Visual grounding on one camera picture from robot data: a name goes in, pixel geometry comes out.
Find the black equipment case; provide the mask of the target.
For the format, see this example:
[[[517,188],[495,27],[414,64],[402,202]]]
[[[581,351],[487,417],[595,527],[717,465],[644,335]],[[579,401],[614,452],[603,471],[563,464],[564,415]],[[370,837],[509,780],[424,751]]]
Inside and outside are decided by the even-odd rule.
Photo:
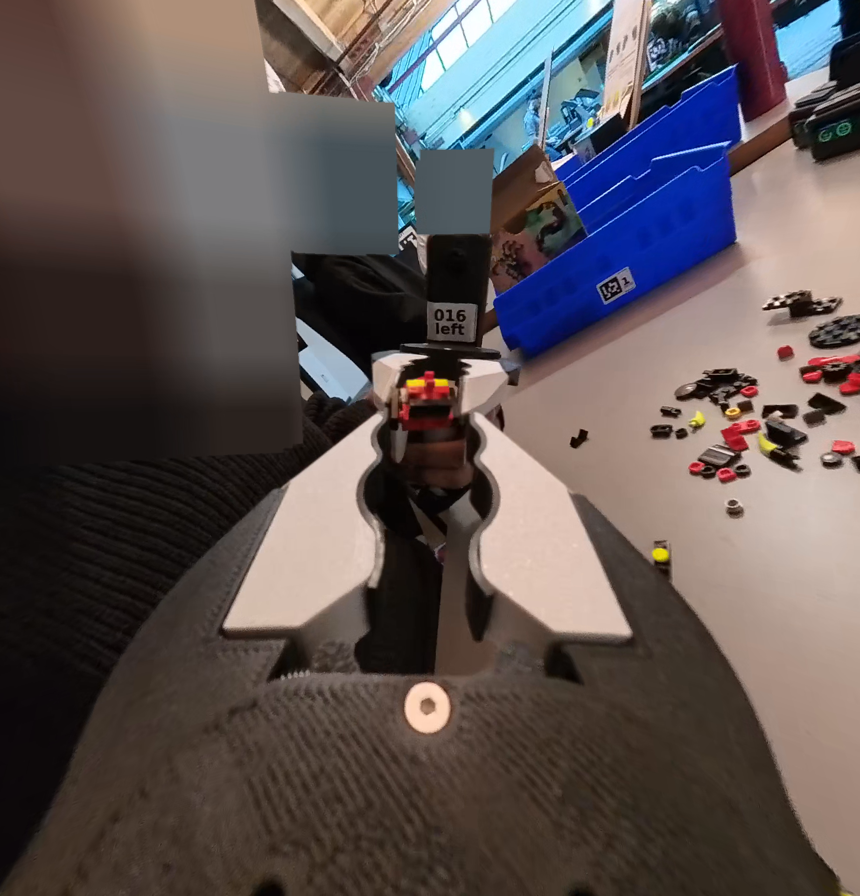
[[[788,121],[794,145],[815,161],[860,150],[860,32],[832,48],[827,83],[798,99]]]

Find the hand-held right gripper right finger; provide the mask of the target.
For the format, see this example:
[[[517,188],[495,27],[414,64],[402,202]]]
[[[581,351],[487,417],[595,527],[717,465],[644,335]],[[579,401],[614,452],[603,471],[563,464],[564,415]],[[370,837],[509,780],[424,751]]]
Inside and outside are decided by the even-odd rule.
[[[578,499],[486,417],[473,414],[468,625],[493,644],[626,644],[629,622]]]

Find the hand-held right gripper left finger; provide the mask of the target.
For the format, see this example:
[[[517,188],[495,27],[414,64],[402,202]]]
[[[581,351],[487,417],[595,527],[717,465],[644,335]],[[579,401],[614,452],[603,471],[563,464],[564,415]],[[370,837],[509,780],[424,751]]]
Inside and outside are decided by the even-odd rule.
[[[302,648],[356,644],[385,542],[365,486],[379,468],[380,413],[282,490],[278,508],[223,621],[234,638],[291,635]]]

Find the pile of loose lego pieces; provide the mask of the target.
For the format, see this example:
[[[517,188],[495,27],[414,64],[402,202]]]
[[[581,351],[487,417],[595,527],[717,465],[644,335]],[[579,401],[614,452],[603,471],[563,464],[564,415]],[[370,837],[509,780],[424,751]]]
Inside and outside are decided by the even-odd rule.
[[[860,476],[860,347],[792,337],[753,358],[708,361],[659,389],[638,435],[651,463],[735,485],[761,466]]]

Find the black round lego plate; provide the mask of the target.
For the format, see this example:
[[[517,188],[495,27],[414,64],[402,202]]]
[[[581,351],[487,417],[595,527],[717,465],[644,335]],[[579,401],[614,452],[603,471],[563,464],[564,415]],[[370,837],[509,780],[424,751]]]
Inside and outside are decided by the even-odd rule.
[[[808,334],[810,345],[818,350],[835,350],[860,343],[860,314],[835,317],[816,326]]]

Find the black stepped lego plate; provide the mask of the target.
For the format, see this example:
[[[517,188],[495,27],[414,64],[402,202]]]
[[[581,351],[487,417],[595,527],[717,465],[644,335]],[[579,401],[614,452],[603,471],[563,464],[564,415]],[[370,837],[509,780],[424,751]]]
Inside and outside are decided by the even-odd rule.
[[[794,290],[771,297],[761,307],[763,312],[787,311],[792,319],[832,315],[842,305],[842,297],[815,297],[810,290]]]

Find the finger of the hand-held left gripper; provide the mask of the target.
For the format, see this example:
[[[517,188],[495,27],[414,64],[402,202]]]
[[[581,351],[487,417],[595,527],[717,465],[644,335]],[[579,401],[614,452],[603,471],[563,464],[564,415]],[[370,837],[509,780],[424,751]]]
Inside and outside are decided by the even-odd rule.
[[[509,388],[509,370],[500,359],[458,359],[458,424],[471,414],[485,414]]]
[[[372,361],[372,399],[375,409],[397,438],[407,438],[411,395],[405,382],[412,353],[381,353]]]

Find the blue bin with square tag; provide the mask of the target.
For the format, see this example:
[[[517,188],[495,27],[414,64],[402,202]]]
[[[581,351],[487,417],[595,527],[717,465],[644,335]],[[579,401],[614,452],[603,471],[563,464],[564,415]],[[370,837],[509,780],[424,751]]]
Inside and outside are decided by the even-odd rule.
[[[582,208],[585,239],[496,298],[507,348],[538,356],[734,244],[729,147],[653,158]]]

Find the printed cardboard lego box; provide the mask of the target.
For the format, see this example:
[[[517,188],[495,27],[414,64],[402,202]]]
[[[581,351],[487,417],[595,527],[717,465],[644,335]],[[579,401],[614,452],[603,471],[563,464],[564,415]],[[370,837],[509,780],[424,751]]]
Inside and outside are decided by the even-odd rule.
[[[490,280],[497,297],[587,235],[566,186],[540,146],[531,144],[494,176]]]

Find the blue plastic bin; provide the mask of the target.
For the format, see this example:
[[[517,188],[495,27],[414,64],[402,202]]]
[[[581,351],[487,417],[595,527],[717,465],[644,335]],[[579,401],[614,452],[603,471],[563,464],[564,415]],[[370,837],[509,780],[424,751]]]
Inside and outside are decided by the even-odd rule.
[[[572,159],[559,179],[578,196],[598,196],[628,176],[644,174],[654,158],[726,142],[741,141],[736,66],[684,91],[602,153],[580,165]]]

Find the person's left hand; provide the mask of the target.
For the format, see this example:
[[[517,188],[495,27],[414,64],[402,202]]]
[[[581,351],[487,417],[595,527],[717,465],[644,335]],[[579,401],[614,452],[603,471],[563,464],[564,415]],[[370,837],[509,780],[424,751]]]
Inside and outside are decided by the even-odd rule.
[[[462,424],[410,432],[399,462],[400,475],[412,487],[456,491],[468,487],[473,468],[468,462]]]

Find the small red yellow lego assembly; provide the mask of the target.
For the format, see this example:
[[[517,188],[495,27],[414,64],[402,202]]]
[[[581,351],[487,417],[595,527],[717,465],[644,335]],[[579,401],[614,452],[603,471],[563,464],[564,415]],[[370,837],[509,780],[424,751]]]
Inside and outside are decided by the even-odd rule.
[[[399,387],[393,420],[406,432],[426,432],[454,424],[458,387],[445,377],[426,370]]]

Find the person's black knit sweater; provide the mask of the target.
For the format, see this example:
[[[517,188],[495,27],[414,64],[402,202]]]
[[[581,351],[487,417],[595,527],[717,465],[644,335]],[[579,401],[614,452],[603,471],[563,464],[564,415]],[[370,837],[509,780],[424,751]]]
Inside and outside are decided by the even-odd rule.
[[[118,659],[178,579],[373,413],[314,392],[279,454],[0,472],[0,885]]]

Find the dark red bottle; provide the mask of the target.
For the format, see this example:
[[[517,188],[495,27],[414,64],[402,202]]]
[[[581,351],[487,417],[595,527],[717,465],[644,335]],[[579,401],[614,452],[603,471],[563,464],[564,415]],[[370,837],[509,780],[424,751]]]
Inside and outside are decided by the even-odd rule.
[[[786,101],[786,73],[779,57],[770,1],[716,1],[723,42],[736,67],[746,123]]]

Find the light plywood board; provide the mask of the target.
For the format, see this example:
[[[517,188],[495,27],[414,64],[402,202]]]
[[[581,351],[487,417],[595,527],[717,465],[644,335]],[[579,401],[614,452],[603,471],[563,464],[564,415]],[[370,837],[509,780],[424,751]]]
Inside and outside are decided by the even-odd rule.
[[[608,39],[600,122],[637,124],[647,66],[652,1],[614,1]]]

